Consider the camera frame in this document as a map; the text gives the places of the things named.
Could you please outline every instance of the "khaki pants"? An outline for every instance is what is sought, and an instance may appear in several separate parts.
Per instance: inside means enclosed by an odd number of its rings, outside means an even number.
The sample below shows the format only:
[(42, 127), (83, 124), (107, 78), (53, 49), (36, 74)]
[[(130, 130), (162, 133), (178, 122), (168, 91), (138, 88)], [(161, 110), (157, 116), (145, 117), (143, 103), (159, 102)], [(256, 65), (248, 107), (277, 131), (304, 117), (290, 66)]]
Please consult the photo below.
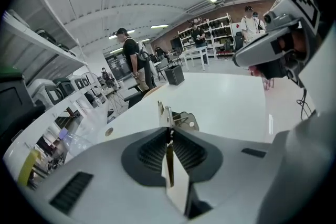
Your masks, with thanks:
[(139, 88), (141, 91), (149, 90), (149, 87), (146, 84), (146, 78), (145, 78), (145, 69), (141, 68), (138, 70), (138, 77), (135, 79), (137, 83), (139, 83)]

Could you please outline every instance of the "black trash can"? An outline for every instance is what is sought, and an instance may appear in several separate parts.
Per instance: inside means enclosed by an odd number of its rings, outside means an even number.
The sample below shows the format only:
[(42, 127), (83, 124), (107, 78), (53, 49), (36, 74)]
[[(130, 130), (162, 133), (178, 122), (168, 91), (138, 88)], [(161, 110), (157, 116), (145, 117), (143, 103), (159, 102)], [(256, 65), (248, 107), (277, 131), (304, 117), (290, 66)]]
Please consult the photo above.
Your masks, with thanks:
[(181, 66), (172, 66), (164, 70), (170, 85), (179, 85), (184, 81), (184, 76)]

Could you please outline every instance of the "cable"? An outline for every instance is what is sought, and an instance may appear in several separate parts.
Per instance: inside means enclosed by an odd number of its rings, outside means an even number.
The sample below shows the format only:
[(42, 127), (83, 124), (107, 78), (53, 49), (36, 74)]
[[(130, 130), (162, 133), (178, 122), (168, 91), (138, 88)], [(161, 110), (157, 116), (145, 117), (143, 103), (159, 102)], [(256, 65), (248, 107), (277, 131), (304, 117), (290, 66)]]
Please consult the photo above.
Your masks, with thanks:
[[(308, 106), (308, 104), (306, 103), (306, 96), (307, 96), (307, 89), (304, 88), (303, 89), (303, 96), (302, 96), (301, 100), (300, 99), (296, 100), (296, 103), (301, 106), (301, 120), (302, 121), (303, 121), (303, 118), (302, 118), (303, 112), (305, 112), (307, 118), (309, 118), (312, 115), (311, 109)], [(307, 108), (310, 111), (310, 115), (309, 116), (308, 116), (308, 113), (306, 112), (306, 110), (304, 109), (305, 105), (307, 106)]]

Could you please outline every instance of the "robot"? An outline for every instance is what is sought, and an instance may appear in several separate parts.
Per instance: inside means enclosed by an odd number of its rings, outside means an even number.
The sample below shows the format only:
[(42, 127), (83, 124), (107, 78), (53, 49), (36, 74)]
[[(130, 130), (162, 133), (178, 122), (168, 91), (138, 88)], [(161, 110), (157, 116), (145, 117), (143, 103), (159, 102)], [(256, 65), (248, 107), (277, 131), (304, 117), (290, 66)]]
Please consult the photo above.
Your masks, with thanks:
[[(278, 133), (272, 144), (182, 129), (170, 107), (159, 104), (160, 128), (89, 148), (26, 193), (27, 199), (52, 223), (287, 221), (317, 191), (336, 153), (335, 98), (326, 103), (315, 93), (321, 74), (335, 82), (320, 57), (335, 52), (336, 36), (331, 31), (313, 57), (319, 16), (310, 0), (277, 0), (265, 14), (266, 33), (234, 55), (238, 66), (257, 66), (268, 79), (288, 76), (311, 90), (317, 112)], [(299, 23), (304, 55), (290, 37)], [(312, 83), (303, 68), (318, 69), (320, 77)]]

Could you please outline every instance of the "floor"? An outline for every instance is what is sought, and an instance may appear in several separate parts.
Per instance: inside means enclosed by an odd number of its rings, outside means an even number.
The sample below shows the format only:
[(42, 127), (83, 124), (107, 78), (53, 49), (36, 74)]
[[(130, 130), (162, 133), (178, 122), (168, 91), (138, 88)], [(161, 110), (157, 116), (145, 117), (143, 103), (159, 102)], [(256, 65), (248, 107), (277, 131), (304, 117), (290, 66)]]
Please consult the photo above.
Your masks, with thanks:
[[(195, 67), (192, 66), (191, 60), (188, 60), (189, 72), (206, 72), (206, 73), (225, 73), (225, 74), (237, 74), (243, 76), (250, 76), (247, 69), (235, 66), (231, 58), (217, 59), (210, 58), (210, 66), (205, 67), (205, 71), (202, 70), (202, 64), (200, 59), (194, 59)], [(182, 70), (187, 72), (184, 62), (182, 61)], [(133, 78), (124, 81), (125, 87), (119, 91), (122, 97), (130, 96), (136, 92), (135, 89), (127, 90), (129, 86), (135, 83)], [(157, 86), (164, 85), (166, 81), (162, 78), (159, 81), (155, 78)], [(301, 99), (303, 95), (303, 89), (298, 88), (291, 80), (287, 78), (277, 78), (274, 81), (274, 87), (269, 90), (265, 90), (266, 99), (266, 126), (265, 126), (265, 142), (271, 143), (275, 135), (280, 131), (285, 131), (293, 128), (301, 121), (301, 106), (296, 103), (296, 100)], [(117, 99), (117, 113), (114, 116), (118, 116), (128, 109), (128, 104), (125, 103), (122, 98)], [(311, 111), (314, 110), (311, 98), (307, 94), (306, 102), (308, 103)]]

